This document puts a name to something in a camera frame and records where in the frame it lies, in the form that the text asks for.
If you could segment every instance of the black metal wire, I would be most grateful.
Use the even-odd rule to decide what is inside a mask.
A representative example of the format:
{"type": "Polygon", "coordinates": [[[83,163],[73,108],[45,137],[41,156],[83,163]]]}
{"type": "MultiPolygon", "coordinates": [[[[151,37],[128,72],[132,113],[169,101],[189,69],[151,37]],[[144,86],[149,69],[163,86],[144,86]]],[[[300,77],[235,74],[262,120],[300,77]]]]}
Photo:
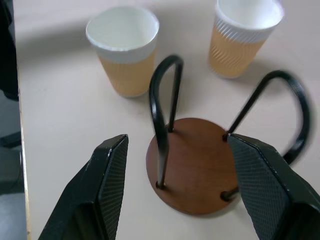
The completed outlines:
{"type": "MultiPolygon", "coordinates": [[[[311,114],[310,114],[310,107],[308,104],[309,101],[307,100],[305,90],[293,76],[291,76],[289,73],[285,71],[276,70],[276,71],[269,72],[266,76],[264,76],[264,78],[261,80],[261,82],[255,89],[255,91],[253,92],[253,94],[251,95],[251,97],[249,98],[249,100],[244,105],[243,109],[241,110],[241,112],[239,113],[239,115],[231,125],[230,129],[226,132],[225,135],[223,135],[223,140],[227,141],[228,135],[233,133],[236,130],[236,128],[241,123],[243,118],[249,112],[249,110],[254,105],[256,100],[259,98],[263,90],[267,87],[267,85],[271,82],[271,80],[275,78],[280,78],[284,80],[286,83],[288,83],[288,85],[290,86],[290,88],[298,98],[298,101],[300,103],[300,110],[302,113],[302,126],[301,126],[300,133],[296,138],[295,143],[290,147],[288,152],[283,156],[283,159],[290,165],[298,157],[298,155],[301,153],[301,151],[304,149],[306,145],[306,142],[310,133],[310,128],[311,128],[311,114]]],[[[228,196],[226,199],[234,198],[234,196],[237,194],[238,191],[239,191],[238,187],[230,191],[225,191],[223,192],[224,197],[228,196]]]]}
{"type": "Polygon", "coordinates": [[[177,55],[170,55],[165,58],[155,69],[149,87],[149,107],[151,111],[151,118],[153,122],[155,137],[158,146],[158,181],[157,188],[163,189],[165,184],[165,175],[169,154],[169,140],[168,132],[174,130],[174,122],[176,117],[180,82],[182,78],[182,71],[184,61],[177,55]],[[166,71],[175,64],[174,82],[171,97],[171,111],[168,128],[165,125],[164,115],[159,101],[159,87],[161,80],[166,71]]]}
{"type": "Polygon", "coordinates": [[[21,132],[15,132],[0,138],[0,146],[8,149],[21,145],[21,132]]]}

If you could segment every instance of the paper cup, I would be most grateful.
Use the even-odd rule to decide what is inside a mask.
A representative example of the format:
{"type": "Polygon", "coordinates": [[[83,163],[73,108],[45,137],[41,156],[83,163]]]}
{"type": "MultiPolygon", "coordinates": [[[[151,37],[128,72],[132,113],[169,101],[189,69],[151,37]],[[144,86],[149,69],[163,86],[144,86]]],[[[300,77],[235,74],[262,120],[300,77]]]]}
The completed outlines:
{"type": "Polygon", "coordinates": [[[148,91],[158,31],[156,16],[135,6],[110,8],[87,24],[86,36],[120,95],[136,97],[148,91]]]}
{"type": "Polygon", "coordinates": [[[277,0],[216,0],[208,55],[214,72],[240,76],[283,17],[277,0]]]}

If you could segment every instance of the round wooden base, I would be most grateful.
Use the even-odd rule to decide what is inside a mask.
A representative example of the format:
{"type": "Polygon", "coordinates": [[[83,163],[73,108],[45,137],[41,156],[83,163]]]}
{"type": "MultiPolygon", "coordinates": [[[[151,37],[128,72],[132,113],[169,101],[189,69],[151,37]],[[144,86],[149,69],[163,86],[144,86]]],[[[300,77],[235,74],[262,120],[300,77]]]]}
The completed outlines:
{"type": "Polygon", "coordinates": [[[193,215],[210,214],[226,207],[221,192],[237,184],[234,158],[225,130],[199,118],[183,118],[174,122],[168,134],[169,156],[165,187],[158,189],[158,147],[156,138],[146,154],[148,178],[156,194],[172,208],[193,215]]]}

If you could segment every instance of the white cup rim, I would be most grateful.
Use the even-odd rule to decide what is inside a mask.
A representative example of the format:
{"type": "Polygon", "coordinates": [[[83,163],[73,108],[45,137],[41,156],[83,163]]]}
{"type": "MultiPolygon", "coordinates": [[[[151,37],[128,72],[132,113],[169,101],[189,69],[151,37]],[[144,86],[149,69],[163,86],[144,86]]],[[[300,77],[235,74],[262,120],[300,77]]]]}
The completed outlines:
{"type": "Polygon", "coordinates": [[[87,37],[87,39],[90,41],[90,43],[100,49],[104,49],[107,51],[111,51],[111,52],[127,52],[127,51],[131,51],[131,50],[136,50],[136,49],[140,49],[148,44],[150,44],[158,35],[158,31],[159,31],[159,21],[157,19],[157,17],[155,16],[155,14],[153,12],[151,12],[150,10],[143,8],[143,7],[139,7],[139,6],[131,6],[131,5],[119,5],[119,6],[115,6],[115,7],[111,7],[101,13],[99,13],[98,15],[94,16],[86,25],[85,27],[85,35],[87,37]],[[111,46],[107,46],[99,41],[94,40],[88,33],[88,26],[90,25],[90,23],[92,21],[94,21],[96,18],[100,17],[103,14],[106,14],[107,12],[116,10],[116,9],[121,9],[121,8],[130,8],[130,9],[134,9],[137,11],[142,11],[145,14],[150,15],[150,17],[154,20],[154,23],[156,25],[156,31],[154,33],[154,35],[149,39],[148,42],[145,42],[143,44],[138,44],[138,45],[133,45],[133,46],[128,46],[128,47],[111,47],[111,46]]]}
{"type": "Polygon", "coordinates": [[[215,13],[219,16],[219,18],[222,19],[223,21],[225,21],[227,24],[230,24],[236,28],[240,28],[245,31],[255,31],[255,32],[268,31],[268,30],[274,28],[275,26],[277,26],[281,22],[281,20],[283,19],[284,15],[285,15],[285,11],[284,11],[284,8],[282,7],[281,3],[278,0],[273,0],[274,4],[280,10],[281,18],[279,19],[279,21],[276,24],[271,25],[269,27],[250,27],[250,26],[247,26],[247,25],[242,24],[240,22],[237,22],[237,21],[231,19],[229,16],[225,15],[220,8],[220,1],[221,0],[216,0],[216,4],[215,4],[215,13]]]}

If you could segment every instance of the white table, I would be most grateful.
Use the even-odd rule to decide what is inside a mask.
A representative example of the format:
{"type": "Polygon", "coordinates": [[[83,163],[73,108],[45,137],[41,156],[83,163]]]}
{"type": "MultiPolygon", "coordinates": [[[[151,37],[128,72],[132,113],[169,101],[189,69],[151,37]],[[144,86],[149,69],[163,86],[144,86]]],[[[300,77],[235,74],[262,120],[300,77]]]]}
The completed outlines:
{"type": "MultiPolygon", "coordinates": [[[[216,77],[207,65],[214,1],[139,0],[160,21],[156,63],[171,53],[185,70],[177,119],[198,117],[228,128],[262,76],[285,69],[297,74],[313,100],[309,147],[293,169],[320,192],[320,21],[317,0],[282,1],[286,17],[249,71],[238,80],[216,77]]],[[[14,0],[20,110],[27,185],[27,228],[38,239],[62,191],[103,140],[128,134],[129,149],[118,240],[258,239],[240,201],[223,212],[194,217],[163,203],[150,186],[145,156],[154,135],[147,95],[125,99],[112,89],[85,37],[93,15],[118,1],[14,0]]],[[[172,72],[161,84],[168,114],[172,72]]],[[[258,138],[284,153],[299,131],[295,101],[274,82],[237,133],[258,138]]]]}

